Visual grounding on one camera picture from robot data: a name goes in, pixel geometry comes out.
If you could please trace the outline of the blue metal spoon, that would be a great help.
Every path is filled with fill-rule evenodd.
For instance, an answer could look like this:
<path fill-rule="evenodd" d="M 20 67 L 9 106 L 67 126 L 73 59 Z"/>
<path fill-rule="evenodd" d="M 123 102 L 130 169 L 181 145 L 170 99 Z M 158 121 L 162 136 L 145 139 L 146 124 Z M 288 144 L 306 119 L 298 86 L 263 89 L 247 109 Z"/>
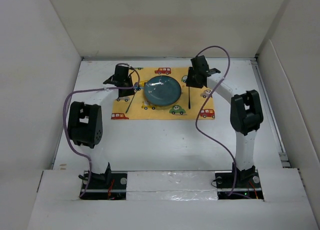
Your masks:
<path fill-rule="evenodd" d="M 188 87 L 188 109 L 191 109 L 191 88 Z"/>

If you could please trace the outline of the dark teal ceramic plate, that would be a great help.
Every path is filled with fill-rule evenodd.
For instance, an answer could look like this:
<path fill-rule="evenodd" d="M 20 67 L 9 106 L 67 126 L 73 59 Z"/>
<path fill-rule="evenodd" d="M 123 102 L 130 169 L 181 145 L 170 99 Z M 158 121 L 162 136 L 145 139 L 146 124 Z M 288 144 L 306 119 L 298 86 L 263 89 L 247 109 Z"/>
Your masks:
<path fill-rule="evenodd" d="M 151 104 L 158 107 L 167 107 L 179 100 L 182 87 L 173 77 L 158 75 L 145 83 L 143 94 Z"/>

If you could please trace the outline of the blue metal fork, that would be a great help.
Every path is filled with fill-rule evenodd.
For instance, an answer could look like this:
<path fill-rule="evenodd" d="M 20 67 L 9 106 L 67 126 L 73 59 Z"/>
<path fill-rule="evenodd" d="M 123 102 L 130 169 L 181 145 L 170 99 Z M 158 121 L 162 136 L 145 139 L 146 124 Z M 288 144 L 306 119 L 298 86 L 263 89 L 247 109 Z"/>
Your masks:
<path fill-rule="evenodd" d="M 131 100 L 130 100 L 130 103 L 129 103 L 129 105 L 128 105 L 128 107 L 127 107 L 127 109 L 126 109 L 126 111 L 125 111 L 125 113 L 127 114 L 128 113 L 128 111 L 130 110 L 130 107 L 131 107 L 131 105 L 132 105 L 132 102 L 133 102 L 133 100 L 134 100 L 134 98 L 135 98 L 135 96 L 136 96 L 136 93 L 138 92 L 138 90 L 136 90 L 135 92 L 134 92 L 134 94 L 133 94 L 133 96 L 132 96 L 132 98 L 131 98 Z"/>

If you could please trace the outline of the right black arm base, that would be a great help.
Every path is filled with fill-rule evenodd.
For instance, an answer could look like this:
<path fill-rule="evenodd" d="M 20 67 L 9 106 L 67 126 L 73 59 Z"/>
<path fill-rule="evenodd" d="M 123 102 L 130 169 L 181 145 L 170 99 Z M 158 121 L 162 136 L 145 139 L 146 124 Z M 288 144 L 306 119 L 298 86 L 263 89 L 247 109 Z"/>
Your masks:
<path fill-rule="evenodd" d="M 263 190 L 258 172 L 243 181 L 237 180 L 231 195 L 234 175 L 231 171 L 216 171 L 211 185 L 217 190 L 219 200 L 263 200 Z"/>

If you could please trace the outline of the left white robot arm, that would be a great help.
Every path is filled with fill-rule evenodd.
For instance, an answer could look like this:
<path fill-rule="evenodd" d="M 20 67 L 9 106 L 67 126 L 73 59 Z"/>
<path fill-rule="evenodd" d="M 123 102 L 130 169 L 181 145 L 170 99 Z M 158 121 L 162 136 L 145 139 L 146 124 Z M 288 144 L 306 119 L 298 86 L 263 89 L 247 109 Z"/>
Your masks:
<path fill-rule="evenodd" d="M 103 135 L 103 116 L 102 107 L 98 104 L 88 104 L 85 102 L 74 101 L 70 104 L 67 110 L 69 100 L 75 94 L 94 93 L 94 97 L 101 97 L 105 100 L 113 93 L 121 93 L 125 95 L 133 95 L 135 93 L 134 87 L 140 83 L 137 80 L 133 83 L 132 76 L 129 71 L 138 73 L 128 63 L 118 63 L 115 66 L 114 74 L 103 82 L 102 88 L 93 88 L 85 90 L 76 90 L 67 95 L 63 103 L 62 121 L 66 141 L 70 149 L 78 156 L 84 157 L 88 160 L 89 169 L 85 175 L 78 177 L 85 183 L 84 192 L 94 182 L 100 188 L 107 188 L 112 184 L 111 167 L 108 165 L 105 171 L 93 172 L 93 160 L 90 155 L 77 151 L 73 145 L 85 146 L 93 149 L 100 143 Z"/>

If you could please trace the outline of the yellow car-print cloth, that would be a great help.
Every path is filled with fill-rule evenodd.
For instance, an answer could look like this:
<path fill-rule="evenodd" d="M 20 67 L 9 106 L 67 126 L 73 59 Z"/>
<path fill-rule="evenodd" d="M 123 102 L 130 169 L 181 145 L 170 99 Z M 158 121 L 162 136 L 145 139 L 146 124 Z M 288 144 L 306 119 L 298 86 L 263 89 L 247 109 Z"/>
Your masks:
<path fill-rule="evenodd" d="M 191 109 L 188 108 L 188 87 L 186 80 L 188 77 L 187 67 L 137 67 L 140 76 L 139 87 L 128 113 L 125 113 L 132 96 L 117 98 L 112 107 L 112 120 L 195 120 L 200 114 L 201 120 L 215 119 L 215 106 L 213 97 L 208 100 L 201 109 L 203 103 L 211 93 L 207 87 L 190 87 Z M 181 96 L 179 100 L 169 106 L 156 106 L 148 102 L 144 96 L 145 83 L 156 76 L 169 76 L 176 79 L 181 86 Z"/>

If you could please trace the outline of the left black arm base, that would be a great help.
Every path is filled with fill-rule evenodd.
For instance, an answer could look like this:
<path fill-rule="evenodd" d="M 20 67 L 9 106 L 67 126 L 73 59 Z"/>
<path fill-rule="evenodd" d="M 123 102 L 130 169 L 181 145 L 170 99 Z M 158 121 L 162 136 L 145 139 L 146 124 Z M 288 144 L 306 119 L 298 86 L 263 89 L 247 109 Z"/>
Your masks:
<path fill-rule="evenodd" d="M 82 200 L 107 200 L 120 201 L 127 198 L 127 172 L 111 172 L 108 180 L 98 179 L 97 176 L 92 175 L 87 190 L 85 191 L 88 172 L 84 175 L 79 175 L 78 178 L 82 180 L 80 199 Z"/>

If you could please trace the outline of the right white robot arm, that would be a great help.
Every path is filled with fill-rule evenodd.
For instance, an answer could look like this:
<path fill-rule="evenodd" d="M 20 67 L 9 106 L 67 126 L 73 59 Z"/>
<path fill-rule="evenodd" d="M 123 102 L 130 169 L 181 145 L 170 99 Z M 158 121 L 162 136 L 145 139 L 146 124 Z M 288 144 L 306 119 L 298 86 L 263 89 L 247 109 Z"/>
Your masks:
<path fill-rule="evenodd" d="M 231 181 L 243 187 L 255 173 L 254 146 L 257 131 L 264 120 L 260 95 L 256 90 L 245 90 L 226 80 L 216 68 L 209 68 L 206 58 L 191 59 L 186 86 L 207 87 L 230 104 L 230 124 L 236 133 L 235 168 Z"/>

